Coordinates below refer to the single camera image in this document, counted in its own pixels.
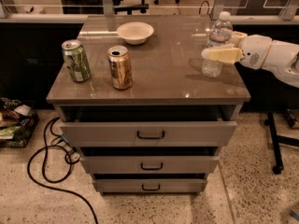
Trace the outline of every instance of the floor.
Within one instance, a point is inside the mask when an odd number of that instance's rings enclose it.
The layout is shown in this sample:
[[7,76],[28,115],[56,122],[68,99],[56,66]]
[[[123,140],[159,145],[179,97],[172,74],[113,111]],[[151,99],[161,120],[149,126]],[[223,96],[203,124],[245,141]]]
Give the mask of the floor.
[[[88,205],[69,193],[44,189],[27,174],[27,163],[44,146],[46,124],[57,117],[54,110],[38,110],[40,121],[26,148],[0,149],[1,224],[94,223]],[[278,134],[298,137],[280,114],[275,114]],[[272,173],[275,164],[265,113],[241,113],[237,128],[220,154],[215,173],[199,195],[105,195],[93,188],[81,164],[63,183],[49,184],[41,177],[44,152],[31,165],[39,182],[68,189],[90,202],[98,223],[138,224],[246,224],[299,222],[299,150],[281,146],[285,169]],[[53,129],[60,133],[59,121]],[[48,143],[53,136],[47,132]],[[47,175],[59,179],[67,173],[64,153],[50,150]]]

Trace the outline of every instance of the dresser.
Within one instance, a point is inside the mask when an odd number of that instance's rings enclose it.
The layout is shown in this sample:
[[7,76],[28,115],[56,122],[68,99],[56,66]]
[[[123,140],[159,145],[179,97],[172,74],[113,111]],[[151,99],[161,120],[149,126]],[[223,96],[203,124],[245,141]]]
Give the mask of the dresser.
[[[128,45],[116,29],[130,21],[154,28],[146,43]],[[78,40],[92,71],[76,83],[63,65],[47,101],[80,163],[101,194],[199,193],[232,137],[249,93],[233,65],[201,72],[208,17],[91,16]],[[133,86],[113,88],[107,51],[129,50]]]

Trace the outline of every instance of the can top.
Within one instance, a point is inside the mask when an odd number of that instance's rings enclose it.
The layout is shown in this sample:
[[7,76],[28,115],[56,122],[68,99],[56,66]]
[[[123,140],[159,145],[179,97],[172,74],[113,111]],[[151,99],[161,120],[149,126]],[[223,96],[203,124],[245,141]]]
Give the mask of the can top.
[[81,46],[81,43],[78,40],[68,40],[62,44],[62,48],[65,50],[77,49]]
[[128,49],[124,46],[115,46],[108,50],[110,56],[121,57],[128,53]]

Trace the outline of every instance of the bottle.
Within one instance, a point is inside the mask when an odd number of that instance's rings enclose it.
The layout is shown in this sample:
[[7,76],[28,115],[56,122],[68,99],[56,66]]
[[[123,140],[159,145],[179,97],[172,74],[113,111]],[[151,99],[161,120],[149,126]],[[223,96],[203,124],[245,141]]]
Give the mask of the bottle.
[[[219,18],[213,24],[207,40],[207,45],[219,47],[229,42],[233,33],[233,25],[230,22],[231,14],[227,11],[221,12]],[[204,60],[202,72],[206,77],[217,77],[221,73],[222,63]]]

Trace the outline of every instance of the green can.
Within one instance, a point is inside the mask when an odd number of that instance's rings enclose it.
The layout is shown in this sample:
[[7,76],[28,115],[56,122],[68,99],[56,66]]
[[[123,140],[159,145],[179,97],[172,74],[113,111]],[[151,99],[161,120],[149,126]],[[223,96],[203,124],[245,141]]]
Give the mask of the green can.
[[64,62],[69,75],[76,82],[82,82],[91,77],[85,49],[78,40],[68,40],[62,44]]

